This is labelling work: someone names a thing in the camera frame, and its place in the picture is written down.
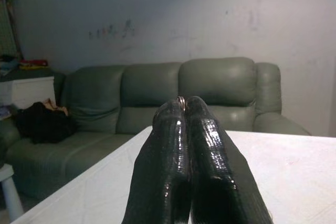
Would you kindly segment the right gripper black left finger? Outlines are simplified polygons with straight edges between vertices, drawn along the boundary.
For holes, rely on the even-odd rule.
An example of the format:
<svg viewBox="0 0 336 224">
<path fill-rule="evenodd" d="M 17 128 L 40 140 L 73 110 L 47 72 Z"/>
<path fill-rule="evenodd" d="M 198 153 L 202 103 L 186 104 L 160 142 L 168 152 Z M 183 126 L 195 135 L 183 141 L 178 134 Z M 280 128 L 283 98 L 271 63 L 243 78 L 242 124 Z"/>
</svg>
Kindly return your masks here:
<svg viewBox="0 0 336 224">
<path fill-rule="evenodd" d="M 187 224 L 191 208 L 190 156 L 179 102 L 159 107 L 137 155 L 122 224 Z"/>
</svg>

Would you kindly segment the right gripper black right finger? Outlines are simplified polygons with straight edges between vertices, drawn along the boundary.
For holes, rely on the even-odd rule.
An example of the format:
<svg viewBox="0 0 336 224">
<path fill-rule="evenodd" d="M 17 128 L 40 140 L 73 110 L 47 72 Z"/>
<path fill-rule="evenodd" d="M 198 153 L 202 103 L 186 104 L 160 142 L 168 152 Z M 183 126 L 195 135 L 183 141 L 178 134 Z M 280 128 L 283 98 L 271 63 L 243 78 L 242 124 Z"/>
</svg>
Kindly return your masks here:
<svg viewBox="0 0 336 224">
<path fill-rule="evenodd" d="M 192 224 L 273 224 L 244 155 L 200 97 L 186 102 Z"/>
</svg>

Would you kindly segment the black car key with ring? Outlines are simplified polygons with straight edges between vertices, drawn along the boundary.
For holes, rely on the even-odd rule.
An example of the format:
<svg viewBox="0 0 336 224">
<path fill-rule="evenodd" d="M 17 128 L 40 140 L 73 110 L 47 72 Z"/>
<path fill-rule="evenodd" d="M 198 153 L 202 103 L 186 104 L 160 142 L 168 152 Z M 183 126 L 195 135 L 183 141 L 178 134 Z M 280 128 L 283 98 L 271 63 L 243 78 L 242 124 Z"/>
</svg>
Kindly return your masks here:
<svg viewBox="0 0 336 224">
<path fill-rule="evenodd" d="M 182 96 L 179 95 L 176 100 L 177 100 L 178 104 L 180 105 L 182 111 L 184 112 L 185 109 L 186 109 L 186 101 L 185 101 L 185 99 Z"/>
</svg>

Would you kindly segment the green leather sofa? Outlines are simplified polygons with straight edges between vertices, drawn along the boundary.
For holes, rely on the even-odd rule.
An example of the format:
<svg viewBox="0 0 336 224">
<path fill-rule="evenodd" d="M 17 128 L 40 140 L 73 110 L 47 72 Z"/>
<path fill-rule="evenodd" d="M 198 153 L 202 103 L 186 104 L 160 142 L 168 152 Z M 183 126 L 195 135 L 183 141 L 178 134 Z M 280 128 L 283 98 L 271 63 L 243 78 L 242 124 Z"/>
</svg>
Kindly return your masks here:
<svg viewBox="0 0 336 224">
<path fill-rule="evenodd" d="M 13 119 L 0 121 L 0 149 L 14 170 L 17 191 L 42 201 L 152 124 L 156 110 L 178 96 L 201 97 L 230 131 L 305 135 L 282 114 L 277 65 L 244 57 L 184 63 L 81 68 L 54 77 L 61 106 L 77 131 L 59 143 L 48 133 L 40 144 L 22 136 Z"/>
</svg>

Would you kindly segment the peach cloth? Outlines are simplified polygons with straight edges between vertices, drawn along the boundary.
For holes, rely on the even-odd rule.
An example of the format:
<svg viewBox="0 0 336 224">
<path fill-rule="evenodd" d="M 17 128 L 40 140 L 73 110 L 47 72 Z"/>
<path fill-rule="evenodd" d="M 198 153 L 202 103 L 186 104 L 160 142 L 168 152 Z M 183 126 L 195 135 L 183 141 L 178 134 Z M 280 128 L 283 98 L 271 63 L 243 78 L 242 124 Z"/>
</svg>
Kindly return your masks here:
<svg viewBox="0 0 336 224">
<path fill-rule="evenodd" d="M 60 111 L 60 112 L 63 112 L 65 116 L 69 116 L 68 110 L 65 106 L 57 106 L 56 103 L 51 99 L 45 100 L 43 102 L 43 105 L 45 106 L 45 108 L 49 110 Z"/>
</svg>

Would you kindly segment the black clothing heap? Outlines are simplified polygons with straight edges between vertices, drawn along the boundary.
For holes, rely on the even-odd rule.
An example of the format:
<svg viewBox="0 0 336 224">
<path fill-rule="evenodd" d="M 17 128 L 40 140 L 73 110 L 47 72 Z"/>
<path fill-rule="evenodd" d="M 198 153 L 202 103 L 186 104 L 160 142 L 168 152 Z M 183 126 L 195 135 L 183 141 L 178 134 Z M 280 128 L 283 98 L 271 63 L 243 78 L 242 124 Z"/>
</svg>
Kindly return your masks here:
<svg viewBox="0 0 336 224">
<path fill-rule="evenodd" d="M 70 116 L 49 110 L 42 102 L 18 110 L 14 122 L 20 135 L 30 138 L 34 144 L 59 143 L 77 130 L 76 123 Z"/>
</svg>

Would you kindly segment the white cabinet with green top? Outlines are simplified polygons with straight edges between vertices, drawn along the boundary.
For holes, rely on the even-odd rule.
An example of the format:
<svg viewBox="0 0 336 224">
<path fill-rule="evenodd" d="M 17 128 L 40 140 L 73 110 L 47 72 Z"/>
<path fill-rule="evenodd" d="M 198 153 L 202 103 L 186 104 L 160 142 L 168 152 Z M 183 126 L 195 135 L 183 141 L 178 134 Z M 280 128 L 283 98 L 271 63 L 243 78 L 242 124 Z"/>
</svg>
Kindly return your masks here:
<svg viewBox="0 0 336 224">
<path fill-rule="evenodd" d="M 0 105 L 25 109 L 35 102 L 56 102 L 55 75 L 47 69 L 18 70 L 0 77 Z"/>
</svg>

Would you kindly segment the white plastic stool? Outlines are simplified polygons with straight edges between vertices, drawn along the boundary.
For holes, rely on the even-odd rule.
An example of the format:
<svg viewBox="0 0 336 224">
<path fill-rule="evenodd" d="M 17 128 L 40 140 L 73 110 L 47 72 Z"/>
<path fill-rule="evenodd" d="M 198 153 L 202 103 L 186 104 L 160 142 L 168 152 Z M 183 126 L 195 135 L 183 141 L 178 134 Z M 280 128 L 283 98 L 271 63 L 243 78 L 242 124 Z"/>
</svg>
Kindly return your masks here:
<svg viewBox="0 0 336 224">
<path fill-rule="evenodd" d="M 24 214 L 23 206 L 13 181 L 13 175 L 14 170 L 11 165 L 4 164 L 0 168 L 0 184 L 3 189 L 10 222 L 15 221 Z"/>
</svg>

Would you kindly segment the red and yellow folded cloth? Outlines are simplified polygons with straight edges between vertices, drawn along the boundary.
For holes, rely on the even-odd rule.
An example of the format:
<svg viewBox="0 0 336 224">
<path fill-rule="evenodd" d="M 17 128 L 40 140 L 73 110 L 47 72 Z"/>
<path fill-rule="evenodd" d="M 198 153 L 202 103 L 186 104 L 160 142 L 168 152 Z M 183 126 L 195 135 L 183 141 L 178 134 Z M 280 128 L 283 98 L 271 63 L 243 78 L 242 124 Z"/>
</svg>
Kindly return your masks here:
<svg viewBox="0 0 336 224">
<path fill-rule="evenodd" d="M 35 59 L 35 60 L 21 60 L 19 62 L 19 69 L 22 70 L 34 70 L 48 68 L 49 64 L 47 60 Z"/>
</svg>

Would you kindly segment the teal folded cloth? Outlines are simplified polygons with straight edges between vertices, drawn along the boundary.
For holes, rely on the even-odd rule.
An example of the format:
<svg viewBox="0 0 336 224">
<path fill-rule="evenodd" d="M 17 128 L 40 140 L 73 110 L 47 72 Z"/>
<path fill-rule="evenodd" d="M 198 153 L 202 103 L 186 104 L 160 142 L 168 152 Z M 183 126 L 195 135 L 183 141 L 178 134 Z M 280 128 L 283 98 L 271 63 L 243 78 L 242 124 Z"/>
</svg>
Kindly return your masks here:
<svg viewBox="0 0 336 224">
<path fill-rule="evenodd" d="M 16 69 L 19 65 L 19 61 L 14 59 L 12 61 L 0 61 L 0 76 L 5 76 L 14 69 Z"/>
</svg>

